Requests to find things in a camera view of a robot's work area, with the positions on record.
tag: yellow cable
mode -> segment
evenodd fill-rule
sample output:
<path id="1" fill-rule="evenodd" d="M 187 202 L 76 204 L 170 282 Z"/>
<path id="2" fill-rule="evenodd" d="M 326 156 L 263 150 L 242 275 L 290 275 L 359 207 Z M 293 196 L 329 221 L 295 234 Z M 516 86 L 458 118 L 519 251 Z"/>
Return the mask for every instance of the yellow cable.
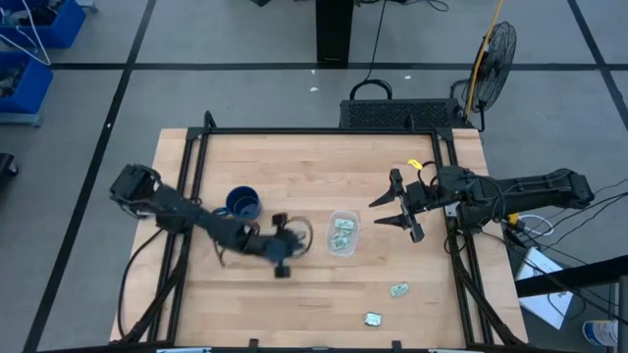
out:
<path id="1" fill-rule="evenodd" d="M 482 43 L 482 48 L 480 49 L 478 60 L 475 63 L 475 67 L 473 68 L 473 75 L 471 76 L 471 86 L 469 87 L 469 97 L 467 100 L 467 107 L 464 110 L 465 119 L 468 119 L 469 113 L 471 113 L 471 106 L 473 105 L 473 91 L 475 90 L 475 81 L 478 78 L 478 70 L 480 69 L 480 62 L 482 61 L 482 55 L 484 55 L 484 51 L 487 48 L 487 44 L 489 43 L 489 39 L 491 39 L 491 33 L 493 33 L 493 27 L 495 26 L 495 22 L 497 21 L 497 16 L 499 16 L 499 11 L 501 10 L 501 3 L 503 0 L 499 0 L 497 3 L 497 9 L 495 10 L 495 15 L 493 16 L 493 20 L 491 21 L 491 26 L 489 27 L 489 31 L 487 35 L 484 36 L 484 42 Z"/>

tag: white cable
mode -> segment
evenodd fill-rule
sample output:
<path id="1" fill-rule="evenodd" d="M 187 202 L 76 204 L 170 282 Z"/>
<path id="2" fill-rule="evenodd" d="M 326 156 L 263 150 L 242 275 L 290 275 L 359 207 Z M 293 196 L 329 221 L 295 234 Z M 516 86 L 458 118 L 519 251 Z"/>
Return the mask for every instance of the white cable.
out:
<path id="1" fill-rule="evenodd" d="M 0 38 L 6 40 L 7 42 L 9 42 L 11 45 L 15 46 L 16 48 L 22 50 L 23 52 L 27 53 L 32 59 L 38 61 L 39 63 L 45 65 L 45 66 L 50 66 L 51 61 L 50 58 L 48 57 L 48 53 L 46 52 L 46 48 L 44 48 L 43 44 L 41 43 L 41 39 L 39 38 L 39 34 L 37 33 L 37 29 L 35 28 L 35 22 L 32 19 L 32 14 L 30 13 L 30 8 L 28 7 L 28 4 L 26 3 L 26 0 L 22 0 L 22 3 L 24 4 L 25 8 L 26 8 L 26 12 L 28 13 L 28 18 L 30 19 L 30 26 L 32 27 L 32 31 L 35 34 L 35 38 L 37 38 L 37 42 L 39 43 L 39 46 L 41 47 L 41 51 L 43 52 L 43 55 L 46 57 L 46 61 L 42 61 L 41 59 L 37 58 L 36 56 L 34 56 L 32 53 L 30 53 L 28 50 L 26 50 L 25 48 L 23 48 L 22 46 L 18 45 L 17 43 L 15 43 L 13 40 L 7 38 L 6 36 L 0 34 Z M 24 32 L 22 32 L 18 26 L 16 25 L 16 30 L 21 33 L 23 36 L 25 36 L 26 38 L 28 38 L 28 40 L 32 43 L 32 45 L 35 47 L 35 54 L 37 53 L 37 45 L 35 44 L 35 42 Z"/>
<path id="2" fill-rule="evenodd" d="M 552 235 L 553 234 L 553 225 L 550 223 L 550 221 L 546 220 L 545 218 L 543 218 L 541 216 L 532 215 L 532 214 L 519 216 L 519 220 L 523 220 L 523 219 L 527 219 L 527 218 L 533 218 L 533 219 L 537 219 L 539 221 L 542 221 L 543 223 L 548 225 L 549 231 L 548 232 L 537 231 L 537 230 L 534 230 L 532 228 L 525 227 L 526 231 L 531 232 L 531 233 L 533 233 L 535 235 L 542 235 L 542 236 L 547 236 L 547 235 Z"/>

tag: table leg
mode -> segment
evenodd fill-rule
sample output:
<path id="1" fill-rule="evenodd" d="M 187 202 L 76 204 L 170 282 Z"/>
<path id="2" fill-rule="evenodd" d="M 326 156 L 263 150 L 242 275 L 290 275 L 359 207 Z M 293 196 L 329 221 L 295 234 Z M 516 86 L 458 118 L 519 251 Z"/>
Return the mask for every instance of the table leg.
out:
<path id="1" fill-rule="evenodd" d="M 353 0 L 316 0 L 316 58 L 319 63 L 349 61 Z"/>

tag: white paper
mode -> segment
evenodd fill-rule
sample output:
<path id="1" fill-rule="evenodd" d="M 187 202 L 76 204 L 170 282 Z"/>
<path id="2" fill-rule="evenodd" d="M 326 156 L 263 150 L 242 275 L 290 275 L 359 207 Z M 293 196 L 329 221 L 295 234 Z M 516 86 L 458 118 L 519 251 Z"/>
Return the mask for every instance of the white paper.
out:
<path id="1" fill-rule="evenodd" d="M 525 259 L 527 263 L 535 265 L 548 274 L 562 270 L 557 263 L 550 260 L 547 256 L 535 248 L 531 248 L 528 251 Z M 521 264 L 521 268 L 517 273 L 516 279 L 520 280 L 542 275 L 543 273 L 533 269 L 524 262 Z M 552 325 L 556 329 L 560 329 L 572 297 L 573 293 L 568 291 L 550 294 L 549 298 L 551 300 L 551 304 L 553 304 L 555 308 L 551 306 L 547 294 L 519 298 L 519 304 L 532 314 L 543 319 L 546 323 Z"/>

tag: blue cup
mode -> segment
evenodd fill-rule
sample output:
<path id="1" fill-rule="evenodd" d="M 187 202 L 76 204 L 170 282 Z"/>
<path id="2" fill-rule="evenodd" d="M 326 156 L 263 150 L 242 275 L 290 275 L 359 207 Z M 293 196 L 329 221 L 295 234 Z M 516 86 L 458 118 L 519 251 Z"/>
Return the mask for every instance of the blue cup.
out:
<path id="1" fill-rule="evenodd" d="M 234 216 L 247 220 L 256 220 L 262 213 L 262 202 L 257 192 L 248 186 L 238 186 L 233 189 L 227 195 L 225 206 L 212 213 L 221 217 Z"/>

